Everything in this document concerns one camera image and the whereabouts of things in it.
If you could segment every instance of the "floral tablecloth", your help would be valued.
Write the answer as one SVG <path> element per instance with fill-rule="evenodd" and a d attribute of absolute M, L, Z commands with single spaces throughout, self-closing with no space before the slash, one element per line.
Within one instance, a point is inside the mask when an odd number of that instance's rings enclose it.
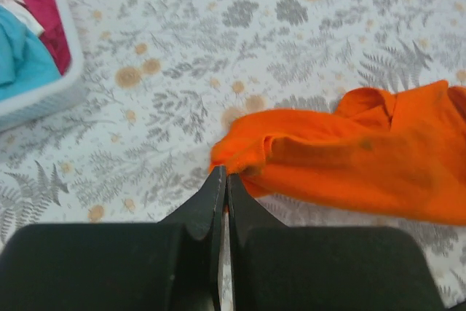
<path fill-rule="evenodd" d="M 36 221 L 162 219 L 200 187 L 210 147 L 243 114 L 330 111 L 360 86 L 466 82 L 466 0 L 68 1 L 89 96 L 0 135 L 2 244 Z M 465 299 L 464 228 L 261 203 L 292 225 L 400 227 L 446 305 Z"/>

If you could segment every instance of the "floral pattern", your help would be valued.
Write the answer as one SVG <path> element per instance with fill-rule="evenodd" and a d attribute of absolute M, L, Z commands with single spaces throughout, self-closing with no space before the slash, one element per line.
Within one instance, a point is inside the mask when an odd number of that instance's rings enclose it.
<path fill-rule="evenodd" d="M 241 116 L 333 111 L 356 87 L 466 84 L 464 0 L 68 0 L 80 106 L 0 134 L 0 242 L 38 221 L 159 221 L 195 193 Z M 411 234 L 447 306 L 466 298 L 466 229 L 260 199 L 290 225 Z M 224 269 L 224 305 L 231 305 Z"/>

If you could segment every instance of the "black object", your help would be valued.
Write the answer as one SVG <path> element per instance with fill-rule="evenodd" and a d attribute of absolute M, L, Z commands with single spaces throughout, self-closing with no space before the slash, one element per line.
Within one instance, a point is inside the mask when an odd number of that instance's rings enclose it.
<path fill-rule="evenodd" d="M 156 224 L 18 230 L 0 255 L 0 310 L 220 310 L 226 210 L 237 311 L 444 310 L 406 233 L 287 227 L 224 168 Z"/>

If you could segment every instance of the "turquoise fabric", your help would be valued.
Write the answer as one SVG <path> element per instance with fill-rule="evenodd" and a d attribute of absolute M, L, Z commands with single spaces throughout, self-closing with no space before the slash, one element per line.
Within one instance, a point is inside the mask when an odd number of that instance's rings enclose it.
<path fill-rule="evenodd" d="M 39 38 L 0 6 L 0 101 L 60 77 Z"/>

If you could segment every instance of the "white plastic basket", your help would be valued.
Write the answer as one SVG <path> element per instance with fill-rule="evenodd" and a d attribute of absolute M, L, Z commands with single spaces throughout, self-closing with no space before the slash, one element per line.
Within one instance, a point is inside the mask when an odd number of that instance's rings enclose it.
<path fill-rule="evenodd" d="M 55 0 L 71 54 L 67 72 L 43 87 L 0 101 L 0 131 L 81 103 L 86 96 L 82 69 L 84 57 L 68 2 Z"/>

